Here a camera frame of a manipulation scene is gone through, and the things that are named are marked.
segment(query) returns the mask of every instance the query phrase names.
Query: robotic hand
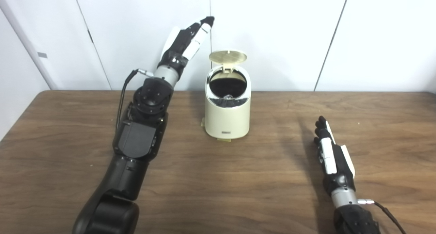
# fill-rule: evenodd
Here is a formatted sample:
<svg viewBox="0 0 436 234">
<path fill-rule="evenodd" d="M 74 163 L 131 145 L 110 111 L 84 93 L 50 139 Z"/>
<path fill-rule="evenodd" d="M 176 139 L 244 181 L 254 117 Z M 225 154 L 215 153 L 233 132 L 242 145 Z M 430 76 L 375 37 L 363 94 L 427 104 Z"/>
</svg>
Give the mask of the robotic hand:
<svg viewBox="0 0 436 234">
<path fill-rule="evenodd" d="M 148 167 L 164 136 L 173 88 L 188 61 L 210 32 L 214 17 L 170 34 L 153 73 L 136 69 L 124 83 L 112 146 L 114 155 L 73 227 L 73 234 L 132 234 L 139 216 L 137 199 Z M 121 118 L 124 91 L 137 73 L 148 76 Z"/>
<path fill-rule="evenodd" d="M 355 169 L 345 145 L 336 144 L 327 120 L 320 116 L 315 123 L 315 144 L 324 171 L 323 186 L 336 207 L 334 226 L 338 234 L 380 234 L 378 222 L 360 204 L 372 200 L 357 199 L 354 184 Z"/>
</svg>

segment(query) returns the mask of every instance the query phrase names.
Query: wooden table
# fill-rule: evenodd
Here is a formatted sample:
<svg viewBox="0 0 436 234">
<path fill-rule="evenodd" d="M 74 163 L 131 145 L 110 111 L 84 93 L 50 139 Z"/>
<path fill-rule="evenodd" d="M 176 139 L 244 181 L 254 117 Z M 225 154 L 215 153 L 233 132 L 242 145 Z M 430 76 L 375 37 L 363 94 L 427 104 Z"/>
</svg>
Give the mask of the wooden table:
<svg viewBox="0 0 436 234">
<path fill-rule="evenodd" d="M 0 144 L 0 233 L 70 233 L 112 157 L 118 91 L 39 94 Z M 436 99 L 430 93 L 255 92 L 249 134 L 200 127 L 202 92 L 176 92 L 137 204 L 136 233 L 335 233 L 313 145 L 319 115 L 346 144 L 358 197 L 409 234 L 436 233 Z M 383 234 L 399 231 L 367 207 Z"/>
</svg>

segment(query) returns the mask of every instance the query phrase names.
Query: open lid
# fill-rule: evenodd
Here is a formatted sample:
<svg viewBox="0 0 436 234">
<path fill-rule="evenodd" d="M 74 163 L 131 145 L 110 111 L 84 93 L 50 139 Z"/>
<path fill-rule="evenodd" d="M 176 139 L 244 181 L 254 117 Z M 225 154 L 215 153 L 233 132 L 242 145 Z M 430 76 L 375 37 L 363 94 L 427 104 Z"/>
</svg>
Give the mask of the open lid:
<svg viewBox="0 0 436 234">
<path fill-rule="evenodd" d="M 247 55 L 237 50 L 221 50 L 209 54 L 209 60 L 223 65 L 224 73 L 231 73 L 233 72 L 233 65 L 247 60 Z"/>
</svg>

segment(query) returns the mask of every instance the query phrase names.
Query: black cable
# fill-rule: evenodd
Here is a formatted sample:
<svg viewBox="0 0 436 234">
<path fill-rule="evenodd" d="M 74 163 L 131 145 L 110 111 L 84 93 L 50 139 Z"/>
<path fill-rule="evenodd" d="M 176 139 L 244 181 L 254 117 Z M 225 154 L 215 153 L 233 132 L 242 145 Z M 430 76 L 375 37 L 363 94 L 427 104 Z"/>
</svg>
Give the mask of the black cable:
<svg viewBox="0 0 436 234">
<path fill-rule="evenodd" d="M 129 76 L 124 81 L 123 89 L 121 90 L 121 97 L 120 97 L 120 103 L 118 105 L 118 113 L 116 115 L 116 123 L 115 123 L 115 132 L 118 130 L 118 126 L 120 125 L 120 119 L 121 119 L 121 111 L 123 109 L 123 102 L 124 102 L 124 93 L 126 92 L 126 87 L 129 84 L 130 80 L 138 73 L 138 70 L 133 70 Z"/>
<path fill-rule="evenodd" d="M 401 227 L 400 223 L 398 223 L 397 219 L 391 214 L 391 212 L 389 212 L 389 210 L 385 207 L 383 207 L 383 205 L 381 205 L 380 203 L 377 203 L 376 201 L 374 201 L 374 204 L 381 208 L 381 210 L 389 217 L 389 219 L 392 220 L 392 222 L 394 222 L 394 224 L 398 227 L 398 229 L 400 229 L 400 232 L 402 234 L 407 234 L 405 232 L 405 230 Z"/>
</svg>

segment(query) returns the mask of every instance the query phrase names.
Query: white wall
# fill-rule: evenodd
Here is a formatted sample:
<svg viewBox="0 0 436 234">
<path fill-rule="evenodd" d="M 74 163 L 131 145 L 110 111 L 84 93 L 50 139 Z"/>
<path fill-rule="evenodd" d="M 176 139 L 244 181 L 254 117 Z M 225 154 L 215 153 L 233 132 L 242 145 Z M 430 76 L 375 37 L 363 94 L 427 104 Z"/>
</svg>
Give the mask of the white wall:
<svg viewBox="0 0 436 234">
<path fill-rule="evenodd" d="M 132 69 L 155 69 L 173 26 L 212 14 L 212 40 L 177 90 L 203 89 L 209 53 L 231 48 L 248 54 L 241 65 L 255 91 L 311 91 L 345 0 L 77 1 L 0 0 L 55 89 L 119 90 Z M 434 1 L 348 0 L 316 91 L 435 92 Z M 129 89 L 142 82 L 135 77 Z"/>
<path fill-rule="evenodd" d="M 316 91 L 436 92 L 436 0 L 348 0 Z"/>
<path fill-rule="evenodd" d="M 209 0 L 78 0 L 113 89 L 136 68 L 154 71 L 174 26 L 185 29 L 209 15 Z M 201 89 L 210 70 L 210 40 L 188 63 L 177 90 Z M 144 77 L 129 85 L 137 89 Z"/>
<path fill-rule="evenodd" d="M 48 86 L 0 10 L 0 140 Z"/>
<path fill-rule="evenodd" d="M 256 91 L 313 91 L 345 0 L 211 0 L 212 50 L 236 48 Z"/>
<path fill-rule="evenodd" d="M 108 90 L 110 86 L 76 0 L 0 0 L 31 54 L 42 52 L 41 71 L 64 90 Z"/>
</svg>

